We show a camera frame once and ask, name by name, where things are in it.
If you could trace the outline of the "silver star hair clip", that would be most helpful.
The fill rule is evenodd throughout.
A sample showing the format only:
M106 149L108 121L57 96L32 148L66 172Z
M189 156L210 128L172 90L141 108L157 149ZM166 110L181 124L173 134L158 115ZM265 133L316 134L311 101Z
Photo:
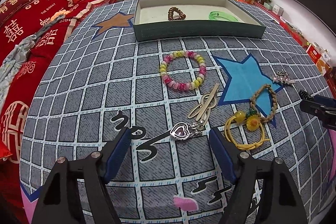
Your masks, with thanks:
M277 83L279 85L293 85L295 83L295 80L292 80L288 73L283 69L276 72L272 81L273 83Z

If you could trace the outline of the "gold metal hair clip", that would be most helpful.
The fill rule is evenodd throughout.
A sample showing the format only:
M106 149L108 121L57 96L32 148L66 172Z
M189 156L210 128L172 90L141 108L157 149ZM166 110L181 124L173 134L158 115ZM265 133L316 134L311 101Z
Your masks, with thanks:
M197 122L203 122L205 124L210 117L211 110L216 107L217 100L217 92L218 92L219 84L215 84L212 90L209 93L204 94L201 97L200 102L191 109L187 118L195 119Z

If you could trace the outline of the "silver heart pendant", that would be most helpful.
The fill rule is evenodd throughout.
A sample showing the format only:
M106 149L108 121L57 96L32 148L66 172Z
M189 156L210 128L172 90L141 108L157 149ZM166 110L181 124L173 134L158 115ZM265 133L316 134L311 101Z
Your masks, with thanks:
M187 140L198 136L202 133L205 127L204 120L199 120L193 123L179 122L170 130L170 135L177 140Z

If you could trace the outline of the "dark green jewelry tray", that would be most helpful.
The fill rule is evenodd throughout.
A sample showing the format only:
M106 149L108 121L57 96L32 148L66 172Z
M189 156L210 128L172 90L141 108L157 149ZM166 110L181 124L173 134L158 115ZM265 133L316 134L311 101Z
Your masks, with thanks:
M226 12L238 22L209 20L212 11ZM241 2L232 0L137 0L133 28L139 42L189 36L262 38L266 26Z

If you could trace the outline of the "green translucent bangle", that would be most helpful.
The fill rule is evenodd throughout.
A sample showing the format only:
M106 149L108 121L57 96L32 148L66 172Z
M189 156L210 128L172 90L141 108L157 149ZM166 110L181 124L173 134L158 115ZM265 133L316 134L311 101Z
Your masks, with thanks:
M209 20L226 21L226 22L238 22L239 20L226 12L212 11L209 13Z

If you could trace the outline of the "grey blue blanket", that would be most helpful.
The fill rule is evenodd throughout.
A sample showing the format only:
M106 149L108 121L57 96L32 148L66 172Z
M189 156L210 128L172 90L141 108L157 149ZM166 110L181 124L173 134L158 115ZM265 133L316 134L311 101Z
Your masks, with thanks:
M9 87L15 75L19 72L19 69L21 69L24 62L27 61L30 50L35 46L39 39L42 38L42 35L46 34L54 24L64 19L69 13L70 12L67 10L56 12L54 16L51 17L49 23L42 26L38 32L24 38L3 60L1 65L1 109L5 103Z

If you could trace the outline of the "grey checked star tablecloth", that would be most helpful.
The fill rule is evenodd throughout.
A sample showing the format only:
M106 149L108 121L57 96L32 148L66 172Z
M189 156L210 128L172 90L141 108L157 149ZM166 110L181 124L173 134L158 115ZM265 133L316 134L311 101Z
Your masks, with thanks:
M64 42L46 70L28 113L20 180L24 208L32 218L39 191L60 157L78 160L102 149L120 129L132 141L108 193L123 223L217 223L233 187L211 151L208 132L187 141L167 130L187 115L215 84L268 80L285 70L293 86L277 91L278 109L265 126L267 142L255 158L284 160L301 195L307 219L335 201L335 139L299 108L299 91L330 97L318 69L294 39L263 10L250 5L265 26L261 39L214 36L140 43L132 28L98 24L136 1L94 10Z

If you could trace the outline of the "red sofa cover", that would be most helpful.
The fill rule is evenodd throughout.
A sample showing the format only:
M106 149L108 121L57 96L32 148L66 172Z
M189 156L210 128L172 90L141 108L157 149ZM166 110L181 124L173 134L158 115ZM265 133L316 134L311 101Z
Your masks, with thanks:
M52 59L75 28L96 7L116 0L6 0L1 4L1 65L24 38L38 32L60 10L70 13L30 50L15 75L1 109L1 223L27 223L19 162L23 131L38 85Z

